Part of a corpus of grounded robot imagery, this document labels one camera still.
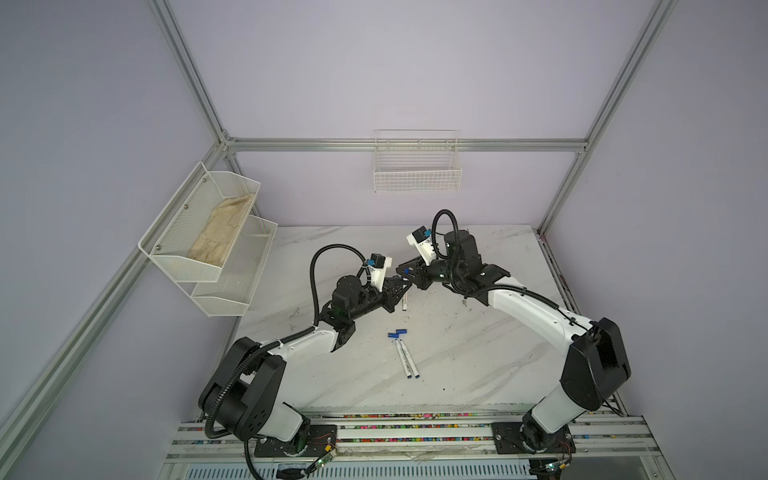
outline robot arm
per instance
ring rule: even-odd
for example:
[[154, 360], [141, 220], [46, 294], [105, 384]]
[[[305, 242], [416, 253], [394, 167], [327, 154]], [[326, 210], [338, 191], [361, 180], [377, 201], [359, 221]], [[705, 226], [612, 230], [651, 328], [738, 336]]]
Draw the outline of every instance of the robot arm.
[[[433, 230], [442, 214], [448, 214], [454, 224], [454, 230], [445, 235], [447, 255], [440, 255], [433, 243]], [[558, 385], [523, 418], [515, 443], [529, 452], [542, 452], [551, 446], [563, 425], [586, 410], [599, 409], [629, 378], [624, 344], [615, 323], [605, 318], [595, 322], [563, 310], [527, 290], [501, 267], [483, 263], [475, 238], [467, 230], [459, 230], [447, 210], [438, 214], [431, 230], [421, 227], [406, 238], [419, 257], [399, 265], [398, 276], [387, 277], [392, 259], [371, 255], [365, 265], [371, 280], [363, 285], [357, 276], [340, 278], [331, 300], [319, 310], [313, 329], [270, 343], [269, 349], [247, 337], [233, 344], [198, 401], [209, 417], [215, 412], [213, 417], [225, 427], [218, 436], [231, 432], [245, 442], [256, 435], [269, 436], [285, 442], [286, 453], [301, 452], [309, 431], [308, 418], [286, 404], [275, 403], [286, 361], [302, 363], [337, 350], [354, 334], [355, 319], [379, 307], [394, 312], [411, 285], [427, 290], [433, 283], [441, 283], [465, 298], [501, 310], [566, 357]], [[250, 384], [239, 379], [241, 370], [255, 373]], [[221, 395], [227, 385], [231, 388]], [[208, 426], [209, 422], [206, 435], [215, 438]]]
[[517, 444], [530, 452], [552, 445], [563, 425], [587, 410], [597, 410], [627, 381], [631, 372], [621, 333], [609, 319], [599, 322], [562, 309], [527, 290], [509, 272], [482, 262], [467, 230], [445, 235], [448, 255], [437, 258], [425, 227], [408, 235], [417, 257], [397, 268], [421, 290], [442, 283], [464, 297], [474, 297], [512, 316], [549, 341], [566, 357], [558, 385], [523, 418]]
[[[391, 257], [374, 253], [365, 264], [370, 271], [367, 284], [354, 275], [341, 277], [331, 300], [319, 310], [316, 325], [294, 338], [269, 344], [248, 337], [238, 339], [197, 401], [204, 412], [215, 412], [213, 417], [226, 429], [214, 432], [213, 422], [207, 422], [206, 436], [217, 438], [231, 433], [244, 442], [256, 435], [272, 437], [284, 443], [286, 453], [301, 452], [306, 445], [309, 419], [287, 404], [276, 403], [286, 363], [295, 366], [341, 348], [355, 332], [355, 319], [368, 312], [379, 307], [394, 312], [411, 283], [400, 276], [387, 277], [391, 265]], [[244, 375], [253, 373], [250, 383], [237, 375], [240, 371]], [[228, 385], [231, 387], [222, 396]]]

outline white wire basket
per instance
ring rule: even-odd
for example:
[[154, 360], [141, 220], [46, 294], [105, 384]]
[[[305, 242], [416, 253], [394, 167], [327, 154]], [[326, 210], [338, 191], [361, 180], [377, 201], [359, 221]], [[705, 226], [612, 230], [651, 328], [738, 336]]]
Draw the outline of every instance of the white wire basket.
[[[227, 266], [234, 243], [225, 253], [222, 266], [201, 262], [188, 258], [195, 240], [205, 228], [208, 218], [215, 207], [227, 198], [237, 198], [243, 195], [253, 194], [247, 211], [251, 211], [256, 201], [260, 183], [250, 178], [227, 171], [208, 171], [202, 166], [205, 173], [197, 182], [192, 192], [179, 208], [173, 220], [160, 235], [160, 239], [150, 251], [143, 247], [147, 233], [139, 241], [139, 248], [160, 267], [174, 282], [216, 282], [219, 280], [224, 267]], [[233, 232], [234, 238], [240, 235], [245, 225], [241, 222]]]
[[458, 192], [462, 167], [454, 130], [377, 130], [376, 193]]
[[249, 215], [235, 241], [219, 281], [198, 283], [190, 298], [208, 316], [241, 316], [248, 311], [277, 223]]

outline white marble table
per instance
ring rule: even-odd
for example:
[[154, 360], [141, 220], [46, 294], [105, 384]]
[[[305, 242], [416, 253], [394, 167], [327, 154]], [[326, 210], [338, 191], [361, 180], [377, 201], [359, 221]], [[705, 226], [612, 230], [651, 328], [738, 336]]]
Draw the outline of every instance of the white marble table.
[[[346, 243], [366, 256], [393, 257], [396, 266], [418, 255], [406, 243], [406, 235], [417, 227], [279, 227], [253, 305], [235, 338], [272, 340], [312, 323], [309, 265], [320, 247]], [[563, 305], [529, 225], [462, 228], [475, 236], [485, 263], [496, 263], [529, 289]], [[320, 256], [316, 279], [321, 306], [339, 277], [354, 274], [358, 265], [347, 250]], [[394, 275], [394, 268], [388, 274]], [[516, 319], [477, 300], [464, 301], [440, 285], [426, 291], [412, 287], [407, 311], [398, 307], [390, 314], [378, 309], [356, 324], [356, 333], [341, 349], [299, 366], [288, 365], [282, 401], [298, 409], [335, 411], [536, 403], [556, 385], [564, 363], [554, 347]], [[398, 328], [408, 329], [403, 339], [420, 379], [406, 378], [387, 338], [387, 332]]]

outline beige cloth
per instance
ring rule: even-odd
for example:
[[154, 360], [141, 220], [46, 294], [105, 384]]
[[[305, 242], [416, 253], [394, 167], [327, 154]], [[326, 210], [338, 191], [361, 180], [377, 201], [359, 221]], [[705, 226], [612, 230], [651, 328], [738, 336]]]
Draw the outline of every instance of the beige cloth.
[[235, 243], [237, 231], [248, 215], [250, 201], [254, 195], [227, 198], [214, 208], [210, 212], [208, 223], [190, 248], [187, 258], [224, 266], [227, 254]]

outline black mounting plate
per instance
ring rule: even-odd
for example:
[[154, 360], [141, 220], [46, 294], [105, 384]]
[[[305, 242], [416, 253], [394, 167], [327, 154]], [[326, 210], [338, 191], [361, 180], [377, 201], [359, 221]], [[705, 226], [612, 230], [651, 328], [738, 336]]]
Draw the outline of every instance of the black mounting plate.
[[[518, 433], [520, 432], [521, 426], [522, 422], [497, 422], [491, 424], [491, 430], [493, 431], [493, 442], [496, 445], [496, 453], [499, 455], [508, 455], [513, 453], [530, 454], [528, 450], [518, 446], [520, 444], [520, 441], [518, 440]], [[567, 438], [566, 434], [568, 434], [568, 437], [571, 436], [571, 433], [568, 431], [568, 425], [563, 425], [563, 428], [558, 430], [558, 432], [554, 434], [554, 437], [571, 447], [571, 452], [575, 452], [576, 447], [574, 445], [574, 441], [573, 439]], [[542, 453], [556, 453], [560, 455], [562, 452], [563, 445], [560, 445], [559, 442], [556, 442], [552, 447], [545, 449]]]
[[[306, 442], [306, 449], [298, 455], [299, 457], [312, 457], [316, 458], [326, 452], [326, 445], [336, 444], [336, 425], [310, 425], [310, 435]], [[256, 458], [264, 457], [287, 457], [291, 458], [285, 453], [287, 444], [281, 442], [278, 439], [272, 439], [270, 437], [262, 437], [261, 439], [255, 438], [251, 440], [251, 445], [255, 445], [256, 448], [253, 451], [253, 456]]]

